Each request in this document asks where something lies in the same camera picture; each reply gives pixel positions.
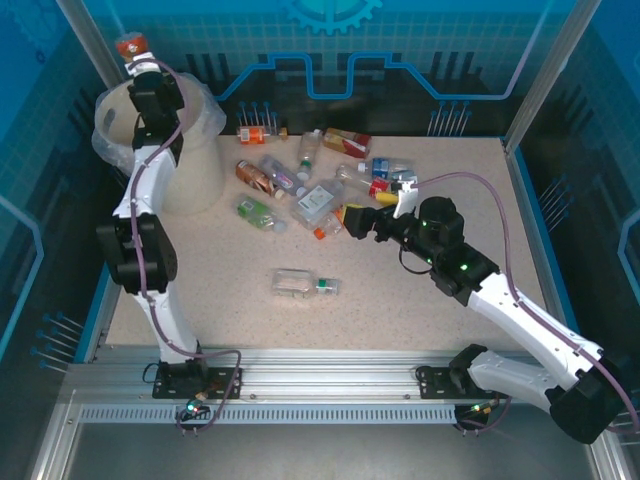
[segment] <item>workbench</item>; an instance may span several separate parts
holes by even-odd
[[[428,276],[406,272],[398,262],[398,245],[378,244],[373,234],[357,241],[348,233],[317,240],[293,220],[293,197],[275,200],[235,177],[241,160],[257,164],[269,153],[296,169],[299,137],[261,146],[241,146],[235,137],[219,138],[226,185],[220,200],[202,213],[161,215],[178,256],[176,284],[187,320],[203,346],[309,348],[340,350],[456,351],[469,343],[495,350],[520,347],[489,320],[436,289]],[[482,175],[504,202],[513,270],[518,287],[544,306],[531,251],[505,153],[498,138],[374,137],[374,156],[415,161],[420,180],[454,171]],[[359,160],[320,147],[307,185],[332,178],[340,164]],[[260,231],[234,208],[246,193],[267,203],[288,222],[284,234]],[[357,192],[347,191],[347,198]],[[478,182],[447,180],[420,192],[447,196],[465,218],[466,241],[504,266],[503,232],[493,197]],[[414,269],[426,264],[405,254]],[[276,268],[310,269],[342,281],[338,296],[308,299],[275,297],[271,276]],[[156,345],[145,315],[130,295],[120,294],[108,337],[110,345]]]

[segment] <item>plastic bin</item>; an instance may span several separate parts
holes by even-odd
[[[178,112],[186,125],[184,145],[163,210],[188,215],[206,210],[222,195],[224,171],[217,138],[226,116],[206,86],[188,74],[181,74],[181,79],[187,90],[189,118],[184,118],[184,109]],[[134,166],[131,142],[138,117],[127,90],[131,83],[121,83],[98,98],[91,138],[98,155],[128,176]]]

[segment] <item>cable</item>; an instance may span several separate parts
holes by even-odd
[[[144,383],[156,383],[155,380],[147,380],[147,372],[149,371],[149,369],[153,366],[156,366],[158,368],[160,368],[160,362],[151,362],[149,365],[147,365],[146,367],[144,367],[144,370],[142,371],[142,381]]]
[[[428,270],[423,270],[421,272],[417,271],[417,270],[412,270],[409,267],[407,267],[404,262],[402,261],[402,254],[404,253],[404,247],[402,245],[400,245],[400,251],[398,252],[398,261],[400,262],[400,265],[402,265],[402,268],[404,268],[407,272],[409,273],[413,273],[414,275],[426,275],[427,273],[429,273],[431,270],[433,270],[433,268],[429,268]]]
[[[182,85],[182,79],[179,77],[179,75],[171,67],[169,67],[169,65],[167,65],[166,63],[160,60],[156,60],[155,58],[145,58],[141,60],[136,60],[135,62],[131,63],[130,67],[131,68],[135,67],[141,63],[155,63],[159,67],[164,68],[169,73],[169,75],[171,75],[174,78],[174,80],[176,81],[176,85],[178,86],[178,90],[180,91],[180,95],[182,95],[182,98],[184,101],[184,118],[188,119],[189,118],[189,102],[188,102],[188,98],[187,98],[187,94],[184,89],[184,86]],[[219,352],[207,353],[207,354],[197,353],[197,352],[187,352],[186,350],[176,347],[173,344],[173,342],[165,335],[164,331],[162,330],[162,327],[160,326],[160,323],[158,322],[158,316],[156,314],[156,308],[155,308],[155,300],[147,292],[147,274],[144,269],[144,254],[142,253],[142,245],[140,243],[140,236],[138,235],[138,219],[136,218],[136,191],[138,188],[138,183],[140,183],[140,179],[142,178],[142,174],[144,173],[146,168],[151,164],[151,162],[158,155],[160,155],[160,153],[163,150],[165,150],[166,148],[169,148],[169,146],[174,142],[174,140],[178,138],[178,135],[180,135],[180,133],[182,133],[182,122],[179,121],[178,125],[176,126],[176,129],[171,134],[171,136],[162,145],[160,145],[151,155],[149,155],[144,162],[142,162],[142,165],[136,171],[135,176],[133,177],[133,180],[131,182],[131,201],[129,203],[129,206],[131,208],[131,234],[133,237],[133,244],[136,250],[136,257],[138,260],[138,269],[140,271],[140,294],[149,304],[151,322],[153,323],[153,328],[158,333],[158,336],[160,337],[160,339],[171,350],[173,350],[176,353],[179,353],[180,355],[184,355],[185,357],[210,359],[210,358],[221,357],[223,355],[231,355],[231,354],[237,355],[236,365],[233,369],[233,373],[231,374],[231,378],[229,380],[227,388],[225,389],[224,395],[220,400],[220,405],[218,406],[218,409],[216,410],[215,414],[211,416],[211,419],[209,420],[209,422],[207,422],[205,425],[200,427],[199,430],[203,431],[210,428],[216,422],[216,420],[220,416],[220,413],[222,412],[222,409],[224,408],[225,403],[229,399],[229,395],[231,395],[231,391],[233,390],[233,386],[234,386],[233,384],[238,378],[238,373],[240,371],[240,362],[242,361],[242,353],[239,350],[221,350]],[[182,427],[182,424],[180,423],[180,416],[178,416],[178,418],[176,419],[176,426],[179,429],[181,429],[183,433],[186,431]]]
[[[425,180],[423,182],[419,182],[413,185],[413,188],[426,187],[427,185],[438,183],[443,180],[448,180],[450,178],[470,178],[472,180],[476,180],[482,183],[493,196],[493,199],[495,200],[496,205],[498,206],[498,211],[500,212],[500,220],[502,221],[502,231],[504,234],[505,275],[507,277],[507,285],[509,287],[509,292],[511,292],[511,296],[513,297],[516,304],[519,307],[521,307],[522,310],[524,310],[535,322],[537,322],[539,325],[544,327],[556,338],[564,342],[568,347],[572,348],[574,352],[578,353],[579,355],[582,355],[589,363],[591,363],[607,379],[607,381],[611,384],[611,386],[614,388],[616,393],[622,399],[622,403],[624,403],[625,408],[629,411],[629,415],[631,416],[631,423],[633,424],[633,428],[631,430],[622,430],[622,429],[618,429],[617,427],[607,427],[607,430],[610,432],[616,433],[618,435],[634,434],[640,431],[640,419],[638,418],[638,414],[636,413],[635,408],[633,407],[633,403],[631,402],[629,395],[627,395],[627,392],[625,392],[622,385],[620,385],[620,383],[615,379],[615,377],[611,374],[611,372],[609,372],[609,370],[607,370],[607,368],[604,365],[602,365],[602,363],[600,363],[598,360],[596,360],[589,352],[585,352],[584,350],[582,350],[582,348],[578,343],[564,336],[562,333],[558,332],[555,328],[553,328],[551,325],[545,322],[544,319],[540,317],[540,315],[538,315],[531,307],[529,307],[529,305],[527,305],[520,298],[520,295],[516,290],[516,285],[513,280],[513,272],[511,270],[511,239],[509,236],[509,226],[507,225],[507,214],[505,213],[504,205],[495,187],[491,185],[491,183],[489,183],[489,181],[487,181],[484,177],[481,177],[480,175],[476,175],[475,173],[452,172],[452,173],[447,173],[445,175],[439,175],[437,177],[434,177],[429,180]]]

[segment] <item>plastic bottle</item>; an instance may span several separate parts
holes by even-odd
[[[246,160],[240,160],[236,165],[236,177],[249,185],[251,188],[267,193],[275,199],[284,196],[284,190],[274,185],[258,167],[251,165]]]
[[[335,179],[321,180],[291,206],[291,216],[307,230],[314,230],[325,215],[342,205],[344,187]]]
[[[269,207],[249,195],[242,195],[238,199],[236,210],[238,215],[260,230],[283,233],[287,229],[287,224]]]
[[[311,178],[311,168],[316,160],[316,153],[322,141],[322,132],[314,130],[313,132],[305,132],[300,139],[300,147],[298,148],[298,178],[306,182]]]
[[[271,155],[262,157],[259,167],[268,177],[271,177],[276,185],[289,195],[301,197],[307,191],[307,189],[304,188],[304,182]]]
[[[271,290],[275,295],[307,298],[313,295],[338,295],[340,280],[318,278],[309,270],[281,268],[273,274]]]
[[[336,171],[336,178],[346,186],[366,193],[372,198],[376,198],[376,193],[378,192],[386,192],[389,190],[390,185],[389,182],[383,178],[371,178],[370,176],[360,173],[347,165],[340,165],[340,167],[338,167],[338,170]]]
[[[318,240],[322,240],[325,237],[337,235],[343,228],[342,225],[342,210],[334,210],[325,215],[318,223],[318,227],[313,231],[313,234]]]
[[[411,170],[413,162],[399,158],[375,157],[370,162],[360,162],[358,172],[368,173],[372,177],[387,179],[389,174],[402,170]]]

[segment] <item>clear plastic container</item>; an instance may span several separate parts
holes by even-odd
[[[262,157],[259,168],[289,195],[301,197],[307,191],[304,182],[271,155]]]
[[[340,280],[318,278],[309,270],[278,269],[273,274],[271,291],[275,295],[307,298],[313,295],[338,295]]]
[[[332,237],[342,231],[342,211],[335,210],[324,216],[318,227],[313,231],[313,234],[318,240],[322,240],[325,237]]]
[[[249,195],[238,199],[236,210],[238,215],[260,230],[283,233],[287,229],[287,224],[273,210]]]
[[[366,193],[371,198],[376,198],[378,192],[388,191],[390,185],[390,183],[383,178],[371,178],[348,165],[340,165],[340,167],[338,167],[336,178],[347,187],[352,187],[362,193]]]
[[[316,161],[316,153],[322,141],[322,131],[314,130],[313,132],[305,132],[300,138],[300,147],[298,148],[298,178],[306,182],[311,178],[311,169]]]
[[[342,205],[344,187],[338,180],[321,180],[291,206],[291,216],[307,230],[314,230],[320,220]]]
[[[358,172],[368,173],[372,177],[380,177],[388,179],[389,175],[394,172],[403,170],[412,170],[413,162],[400,158],[375,157],[370,162],[360,162],[358,164]]]

